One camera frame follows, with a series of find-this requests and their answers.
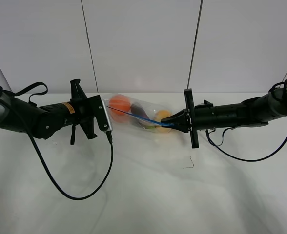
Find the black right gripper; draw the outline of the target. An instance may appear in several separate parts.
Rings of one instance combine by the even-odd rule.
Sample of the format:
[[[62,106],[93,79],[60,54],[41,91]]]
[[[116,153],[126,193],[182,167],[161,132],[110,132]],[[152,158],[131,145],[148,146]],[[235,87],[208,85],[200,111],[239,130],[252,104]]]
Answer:
[[[199,148],[198,130],[216,128],[216,114],[213,104],[204,99],[203,104],[195,105],[192,89],[184,90],[186,109],[161,119],[161,123],[172,123],[169,128],[183,133],[190,131],[192,149]]]

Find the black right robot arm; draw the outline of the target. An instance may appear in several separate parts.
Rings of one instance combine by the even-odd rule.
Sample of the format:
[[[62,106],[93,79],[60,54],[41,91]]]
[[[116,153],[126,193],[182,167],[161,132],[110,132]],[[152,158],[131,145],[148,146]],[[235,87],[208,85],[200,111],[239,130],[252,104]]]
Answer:
[[[191,89],[184,90],[186,108],[161,119],[161,125],[189,133],[191,147],[198,148],[199,130],[227,127],[261,127],[287,116],[287,81],[275,84],[267,94],[241,103],[215,106],[204,100],[195,105]]]

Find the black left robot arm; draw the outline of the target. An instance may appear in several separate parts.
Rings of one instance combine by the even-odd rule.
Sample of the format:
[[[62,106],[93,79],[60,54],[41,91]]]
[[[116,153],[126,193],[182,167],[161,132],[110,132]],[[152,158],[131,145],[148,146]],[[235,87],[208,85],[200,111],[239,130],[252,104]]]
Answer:
[[[75,143],[76,126],[80,126],[88,139],[94,139],[94,122],[101,131],[111,131],[107,110],[100,95],[87,97],[80,80],[70,82],[71,99],[68,102],[37,106],[32,101],[23,101],[18,97],[32,89],[44,85],[43,82],[33,83],[17,93],[0,87],[0,128],[13,132],[30,131],[37,139],[48,139],[56,131],[72,127],[70,144]]]

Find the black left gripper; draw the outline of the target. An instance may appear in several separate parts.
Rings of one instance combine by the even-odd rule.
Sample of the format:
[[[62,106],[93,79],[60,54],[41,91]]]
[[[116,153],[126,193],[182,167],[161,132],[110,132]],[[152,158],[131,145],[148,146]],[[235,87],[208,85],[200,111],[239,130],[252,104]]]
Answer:
[[[98,127],[104,131],[104,106],[100,95],[87,97],[80,80],[74,79],[70,81],[71,99],[64,105],[69,111],[65,116],[64,125],[71,125],[70,144],[75,144],[76,126],[79,125],[88,139],[94,139],[97,135],[94,132],[94,119],[97,120]]]

